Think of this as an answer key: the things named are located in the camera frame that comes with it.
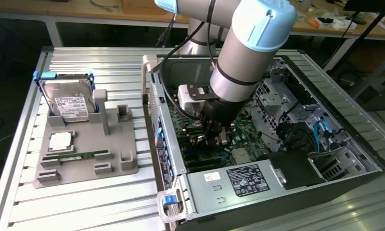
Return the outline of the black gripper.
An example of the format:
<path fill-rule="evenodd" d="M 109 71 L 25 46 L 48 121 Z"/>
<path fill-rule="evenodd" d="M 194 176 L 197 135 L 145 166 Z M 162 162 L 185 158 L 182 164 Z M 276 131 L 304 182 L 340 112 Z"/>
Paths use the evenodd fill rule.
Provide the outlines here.
<path fill-rule="evenodd" d="M 241 108 L 244 107 L 244 101 L 229 102 L 222 99 L 205 100 L 202 106 L 202 118 L 205 121 L 220 123 L 226 126 L 236 119 Z"/>

